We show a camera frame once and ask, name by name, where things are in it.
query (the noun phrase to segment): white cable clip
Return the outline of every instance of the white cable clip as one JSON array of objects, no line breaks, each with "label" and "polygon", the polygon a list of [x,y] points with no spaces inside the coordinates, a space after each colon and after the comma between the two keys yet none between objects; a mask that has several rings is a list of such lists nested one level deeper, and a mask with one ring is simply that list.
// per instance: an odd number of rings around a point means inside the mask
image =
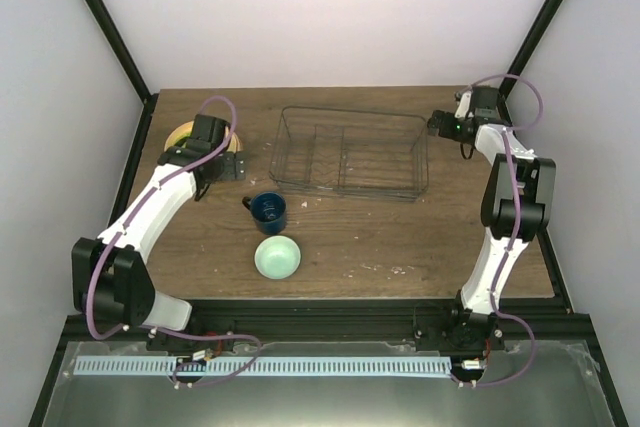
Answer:
[{"label": "white cable clip", "polygon": [[152,189],[156,189],[158,192],[162,190],[162,184],[160,184],[160,179],[151,180],[151,182],[149,182],[149,185]]},{"label": "white cable clip", "polygon": [[125,237],[127,235],[127,229],[124,227],[124,223],[122,222],[116,222],[111,227],[109,227],[109,230],[111,229],[113,229],[114,232],[113,235],[109,236],[108,239],[106,237],[98,237],[98,240],[101,240],[105,245],[108,244],[117,234],[120,234],[121,237]]}]

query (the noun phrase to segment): blue mug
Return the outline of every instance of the blue mug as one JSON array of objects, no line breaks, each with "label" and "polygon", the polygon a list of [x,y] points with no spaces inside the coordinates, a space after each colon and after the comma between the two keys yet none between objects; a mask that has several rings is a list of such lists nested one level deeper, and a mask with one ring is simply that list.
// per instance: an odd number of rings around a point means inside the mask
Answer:
[{"label": "blue mug", "polygon": [[244,197],[244,205],[258,227],[266,235],[276,235],[287,226],[287,203],[280,194],[262,192],[254,198]]}]

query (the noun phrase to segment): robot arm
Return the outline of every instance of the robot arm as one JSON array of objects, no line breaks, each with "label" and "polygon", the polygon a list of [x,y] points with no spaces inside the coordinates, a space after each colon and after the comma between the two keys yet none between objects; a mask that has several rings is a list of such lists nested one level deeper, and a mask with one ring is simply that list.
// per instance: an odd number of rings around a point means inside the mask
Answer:
[{"label": "robot arm", "polygon": [[484,242],[471,277],[462,287],[460,298],[465,311],[488,316],[493,312],[491,296],[499,305],[500,294],[516,260],[537,232],[549,222],[555,163],[537,157],[507,132],[510,155],[516,166],[521,205],[521,224],[508,261],[497,279],[495,292],[491,285],[498,272],[515,223],[513,187],[508,169],[502,133],[506,124],[498,114],[499,92],[492,87],[474,87],[459,97],[455,114],[435,111],[428,122],[430,134],[471,145],[491,163],[492,169],[482,200],[481,220],[485,227]]},{"label": "robot arm", "polygon": [[[194,196],[199,200],[212,182],[224,177],[229,164],[235,166],[234,154],[224,153],[192,171],[178,173],[218,148],[227,132],[227,122],[197,115],[184,145],[171,146],[162,153],[151,180],[126,212],[97,239],[82,238],[76,242],[71,261],[77,310],[86,310],[91,276],[105,247],[115,239],[95,289],[95,315],[128,326],[171,330],[186,327],[191,304],[157,292],[146,263],[158,237],[178,209]],[[170,181],[163,182],[171,175],[174,177]]]}]

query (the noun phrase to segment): wooden table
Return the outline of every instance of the wooden table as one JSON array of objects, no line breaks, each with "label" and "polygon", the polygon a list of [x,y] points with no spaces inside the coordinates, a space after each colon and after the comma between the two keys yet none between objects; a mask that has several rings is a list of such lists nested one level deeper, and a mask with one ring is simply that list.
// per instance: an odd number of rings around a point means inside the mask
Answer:
[{"label": "wooden table", "polygon": [[[458,145],[429,138],[430,185],[415,203],[285,194],[283,232],[302,251],[288,279],[262,277],[253,254],[265,236],[241,205],[276,187],[268,177],[281,110],[286,105],[339,106],[418,113],[454,108],[454,87],[164,90],[153,116],[131,199],[147,183],[167,136],[193,120],[214,93],[238,107],[248,156],[244,181],[214,184],[188,202],[158,240],[148,262],[156,288],[183,298],[363,298],[454,296],[482,245],[480,202],[490,171],[481,155],[460,157]],[[229,119],[226,105],[212,115]],[[552,296],[537,242],[516,264],[507,296]]]}]

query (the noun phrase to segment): yellow tape roll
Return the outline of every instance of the yellow tape roll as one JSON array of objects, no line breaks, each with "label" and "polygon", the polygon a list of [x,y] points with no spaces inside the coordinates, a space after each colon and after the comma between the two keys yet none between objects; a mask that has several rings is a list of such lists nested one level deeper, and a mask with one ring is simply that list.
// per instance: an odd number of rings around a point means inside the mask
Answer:
[{"label": "yellow tape roll", "polygon": [[[191,122],[187,122],[186,124],[182,124],[180,127],[175,129],[167,140],[164,143],[164,150],[167,150],[169,147],[176,145],[180,141],[186,139],[191,135],[191,130],[193,129],[193,120]],[[229,133],[229,128],[225,129],[225,134]],[[235,134],[231,137],[231,142],[229,142],[229,148],[227,152],[239,152],[242,150],[242,142],[240,142],[240,138]]]}]

